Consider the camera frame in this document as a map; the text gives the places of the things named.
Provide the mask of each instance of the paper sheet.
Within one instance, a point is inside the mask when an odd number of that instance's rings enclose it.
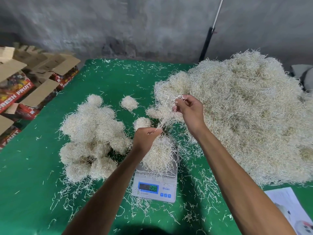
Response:
[[[313,222],[300,205],[291,187],[265,191],[298,235],[313,235]]]

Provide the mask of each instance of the hand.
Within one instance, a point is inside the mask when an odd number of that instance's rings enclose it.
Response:
[[[134,143],[131,150],[136,151],[144,157],[152,147],[155,138],[159,136],[163,130],[161,128],[139,128],[135,132]]]
[[[203,119],[203,104],[195,97],[183,95],[182,98],[176,99],[173,111],[182,113],[188,130],[195,138],[201,130],[207,128]]]

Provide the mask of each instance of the black pole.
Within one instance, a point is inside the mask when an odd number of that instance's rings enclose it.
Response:
[[[208,35],[207,35],[207,38],[205,39],[205,43],[203,45],[202,52],[201,52],[201,55],[200,55],[200,58],[199,58],[199,63],[204,60],[204,57],[205,57],[205,54],[207,53],[207,50],[208,50],[208,47],[209,47],[209,43],[211,41],[214,29],[213,29],[213,27],[209,28]]]

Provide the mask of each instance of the stack of cardboard boxes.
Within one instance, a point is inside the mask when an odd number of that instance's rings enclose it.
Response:
[[[0,149],[34,119],[78,73],[72,53],[45,53],[34,46],[0,47]]]

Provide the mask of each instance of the gray concrete wall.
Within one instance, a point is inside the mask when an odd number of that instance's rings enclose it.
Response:
[[[49,51],[197,62],[220,0],[0,0],[0,31]],[[207,57],[313,63],[313,0],[224,0]]]

